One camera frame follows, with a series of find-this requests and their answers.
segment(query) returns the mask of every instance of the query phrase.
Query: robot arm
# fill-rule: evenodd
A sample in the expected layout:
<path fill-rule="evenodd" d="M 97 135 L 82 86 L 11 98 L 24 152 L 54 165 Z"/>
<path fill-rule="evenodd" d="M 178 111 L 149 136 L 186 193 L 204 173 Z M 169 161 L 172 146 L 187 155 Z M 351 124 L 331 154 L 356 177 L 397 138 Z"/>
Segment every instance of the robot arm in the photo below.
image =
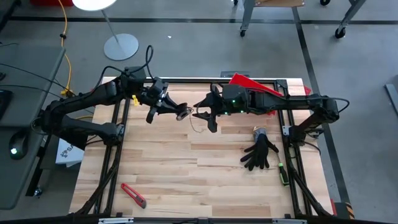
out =
<path fill-rule="evenodd" d="M 264 90 L 245 88 L 240 85 L 223 85 L 220 94 L 212 84 L 206 98 L 194 107 L 210 107 L 208 112 L 193 114 L 205 119 L 212 133 L 217 132 L 216 117 L 233 113 L 265 114 L 273 110 L 312 110 L 313 114 L 302 124 L 289 128 L 289 140 L 303 144 L 306 133 L 323 123 L 333 123 L 339 119 L 336 101 L 327 96 L 313 94 L 310 96 L 277 96 Z"/>
<path fill-rule="evenodd" d="M 124 126 L 113 123 L 94 124 L 69 118 L 66 114 L 89 108 L 96 105 L 114 105 L 115 103 L 132 98 L 136 95 L 140 104 L 150 106 L 146 121 L 151 123 L 156 113 L 175 113 L 177 120 L 184 119 L 190 110 L 186 103 L 177 105 L 167 93 L 168 83 L 160 78 L 154 78 L 150 87 L 144 86 L 145 73 L 136 75 L 132 68 L 126 68 L 124 73 L 114 80 L 104 83 L 89 93 L 80 93 L 77 96 L 51 102 L 44 111 L 39 114 L 36 126 L 48 134 L 54 134 L 60 138 L 66 134 L 84 133 L 98 135 L 107 146 L 120 143 L 124 133 Z"/>

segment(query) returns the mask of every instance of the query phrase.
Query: work glove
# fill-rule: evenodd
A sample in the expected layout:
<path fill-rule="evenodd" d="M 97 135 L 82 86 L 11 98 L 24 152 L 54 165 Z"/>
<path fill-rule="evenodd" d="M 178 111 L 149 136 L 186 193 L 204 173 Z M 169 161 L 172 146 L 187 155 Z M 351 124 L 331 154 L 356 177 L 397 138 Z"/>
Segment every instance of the work glove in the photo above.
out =
<path fill-rule="evenodd" d="M 241 162 L 249 160 L 249 162 L 244 165 L 244 167 L 248 168 L 249 171 L 252 171 L 254 166 L 260 167 L 260 169 L 263 169 L 264 166 L 269 168 L 267 160 L 269 148 L 276 153 L 278 153 L 279 150 L 268 140 L 265 128 L 254 128 L 253 135 L 255 144 L 244 150 L 244 152 L 248 152 L 249 154 L 242 157 Z"/>

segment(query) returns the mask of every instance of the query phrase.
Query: wooden tabletop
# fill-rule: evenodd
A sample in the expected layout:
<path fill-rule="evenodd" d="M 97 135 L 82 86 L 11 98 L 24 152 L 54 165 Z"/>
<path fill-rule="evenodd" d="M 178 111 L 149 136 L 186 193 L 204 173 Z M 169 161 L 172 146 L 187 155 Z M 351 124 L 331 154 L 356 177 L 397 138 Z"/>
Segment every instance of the wooden tabletop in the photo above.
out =
<path fill-rule="evenodd" d="M 291 95 L 305 94 L 301 79 L 287 79 L 287 83 Z M 187 102 L 192 106 L 204 99 L 209 90 L 209 84 L 170 84 L 169 95 L 176 103 Z M 280 149 L 285 164 L 277 115 L 221 116 L 217 118 L 218 132 L 211 133 L 206 121 L 194 117 L 176 121 L 175 115 L 162 114 L 155 116 L 152 124 L 147 124 L 148 110 L 148 106 L 130 106 L 113 214 L 123 212 L 124 216 L 174 218 L 280 218 L 286 213 L 293 216 L 290 189 L 280 182 L 277 154 L 270 151 L 270 168 L 265 170 L 255 168 L 249 172 L 239 161 L 245 155 L 243 149 L 253 145 L 253 127 L 265 126 L 268 138 Z M 113 106 L 97 106 L 93 122 L 110 122 L 112 113 Z M 294 111 L 295 123 L 301 123 L 309 115 L 309 111 Z M 319 152 L 311 146 L 300 150 L 308 188 L 331 213 Z M 98 186 L 104 152 L 102 143 L 86 148 L 71 212 L 81 208 Z M 128 184 L 147 200 L 146 209 L 139 207 L 120 188 L 121 183 Z M 297 192 L 304 211 L 298 186 Z M 102 209 L 107 195 L 106 189 Z"/>

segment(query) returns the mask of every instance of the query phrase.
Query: yellow cable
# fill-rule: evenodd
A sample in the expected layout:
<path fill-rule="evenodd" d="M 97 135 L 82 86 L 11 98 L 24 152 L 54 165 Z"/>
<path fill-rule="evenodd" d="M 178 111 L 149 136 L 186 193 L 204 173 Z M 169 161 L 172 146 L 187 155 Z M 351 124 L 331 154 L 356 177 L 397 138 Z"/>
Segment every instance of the yellow cable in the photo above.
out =
<path fill-rule="evenodd" d="M 78 118 L 75 118 L 75 119 L 86 119 L 86 118 L 93 118 L 93 116 L 81 116 L 81 117 L 78 117 Z"/>
<path fill-rule="evenodd" d="M 64 27 L 63 32 L 62 32 L 62 34 L 65 35 L 67 33 L 67 29 L 68 29 L 68 17 L 67 17 L 67 13 L 65 12 L 65 8 L 63 7 L 63 4 L 62 4 L 61 0 L 58 0 L 58 2 L 61 5 L 62 12 L 63 12 L 63 17 L 65 18 L 65 27 Z M 61 46 L 63 47 L 63 37 L 61 37 Z M 66 89 L 61 91 L 61 95 L 63 95 L 63 96 L 65 96 L 68 93 L 68 91 L 72 92 L 70 90 L 70 87 L 69 87 L 70 86 L 70 80 L 72 79 L 72 65 L 71 65 L 70 60 L 69 60 L 69 58 L 68 58 L 68 56 L 66 54 L 65 54 L 65 58 L 66 58 L 66 60 L 68 62 L 68 66 L 69 66 L 69 76 L 68 76 L 68 83 L 67 83 Z"/>

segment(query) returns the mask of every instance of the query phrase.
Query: concrete floor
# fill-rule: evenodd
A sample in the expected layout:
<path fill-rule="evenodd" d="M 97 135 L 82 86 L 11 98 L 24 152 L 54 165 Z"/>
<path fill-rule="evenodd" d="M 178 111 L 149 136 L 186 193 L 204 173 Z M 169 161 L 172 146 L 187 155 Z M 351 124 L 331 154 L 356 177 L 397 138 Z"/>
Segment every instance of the concrete floor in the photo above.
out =
<path fill-rule="evenodd" d="M 109 17 L 240 19 L 230 0 L 119 0 L 107 9 Z M 348 1 L 321 7 L 306 0 L 301 19 L 341 20 Z M 355 20 L 397 20 L 398 2 L 368 0 Z M 70 17 L 101 17 L 97 12 L 67 9 Z M 16 16 L 62 17 L 59 8 L 27 4 Z M 290 8 L 255 9 L 253 19 L 293 19 Z M 223 70 L 249 70 L 253 77 L 302 78 L 311 86 L 294 24 L 251 24 L 245 38 L 233 23 L 114 23 L 117 33 L 134 34 L 138 53 L 123 62 L 108 60 L 103 44 L 110 37 L 102 22 L 69 22 L 65 47 L 73 66 L 72 89 L 89 91 L 105 65 L 120 68 L 144 63 L 147 45 L 155 48 L 151 71 L 159 77 L 219 77 Z M 347 36 L 334 39 L 337 26 L 303 25 L 320 92 L 347 98 L 351 106 L 330 125 L 356 218 L 398 222 L 397 115 L 383 85 L 398 75 L 398 26 L 351 25 Z M 63 22 L 10 21 L 0 41 L 30 45 L 58 45 Z M 57 74 L 67 82 L 67 64 Z M 337 199 L 335 178 L 326 145 L 319 140 L 331 198 Z M 0 219 L 47 217 L 68 212 L 76 173 L 55 171 L 44 177 L 47 190 L 40 199 L 22 197 L 17 208 L 1 211 Z"/>

